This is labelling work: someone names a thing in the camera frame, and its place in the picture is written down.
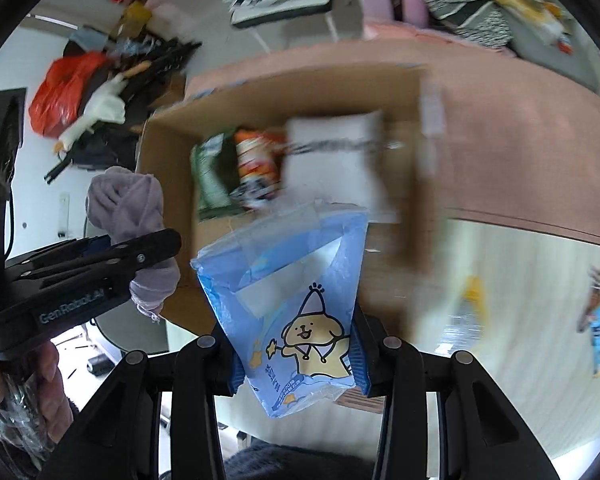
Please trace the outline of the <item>person's left hand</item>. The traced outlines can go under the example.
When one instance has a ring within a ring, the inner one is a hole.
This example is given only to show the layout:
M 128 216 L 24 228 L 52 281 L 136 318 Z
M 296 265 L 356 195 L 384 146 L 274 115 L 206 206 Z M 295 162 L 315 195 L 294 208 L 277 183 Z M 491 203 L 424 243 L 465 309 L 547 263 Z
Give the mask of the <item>person's left hand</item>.
M 46 440 L 57 444 L 74 419 L 59 369 L 59 352 L 47 341 L 30 357 L 33 372 L 21 385 L 0 369 L 0 440 L 7 442 L 10 430 L 33 422 L 34 431 L 45 432 Z

